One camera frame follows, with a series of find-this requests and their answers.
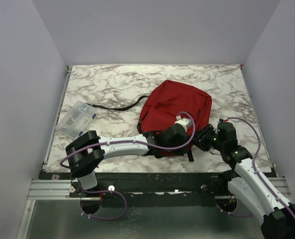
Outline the red backpack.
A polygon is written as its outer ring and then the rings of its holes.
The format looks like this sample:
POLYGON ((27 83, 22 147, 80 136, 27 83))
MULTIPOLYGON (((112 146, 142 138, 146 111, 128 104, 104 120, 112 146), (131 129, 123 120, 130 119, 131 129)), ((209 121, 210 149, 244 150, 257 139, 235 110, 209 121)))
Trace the red backpack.
POLYGON ((166 80, 146 99, 137 124, 138 133, 166 130, 175 124, 176 116, 190 118, 192 126, 187 131, 187 149, 183 154, 189 153, 193 134, 209 123, 211 96, 194 86, 166 80))

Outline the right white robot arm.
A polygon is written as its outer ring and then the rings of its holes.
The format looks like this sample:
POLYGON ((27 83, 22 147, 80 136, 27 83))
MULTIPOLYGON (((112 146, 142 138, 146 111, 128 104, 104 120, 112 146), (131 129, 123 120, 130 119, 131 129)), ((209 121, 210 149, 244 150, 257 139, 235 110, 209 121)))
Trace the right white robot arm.
POLYGON ((295 239, 295 204, 264 175, 255 156, 239 145, 232 123, 220 120, 217 128, 208 124, 193 134, 193 143, 202 151, 220 152, 233 176, 217 182, 218 192, 235 195, 259 222, 264 238, 295 239))

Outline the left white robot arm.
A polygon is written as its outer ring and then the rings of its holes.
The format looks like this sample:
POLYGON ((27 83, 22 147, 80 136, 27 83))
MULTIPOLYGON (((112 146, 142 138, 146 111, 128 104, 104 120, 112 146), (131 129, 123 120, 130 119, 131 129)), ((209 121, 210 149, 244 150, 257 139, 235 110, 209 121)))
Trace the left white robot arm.
POLYGON ((161 131, 150 131, 132 137, 100 137, 95 130, 88 131, 66 146, 67 161, 72 178, 81 183, 81 191, 88 197, 98 192, 95 168, 104 160, 120 156, 180 155, 187 149, 188 119, 175 122, 161 131))

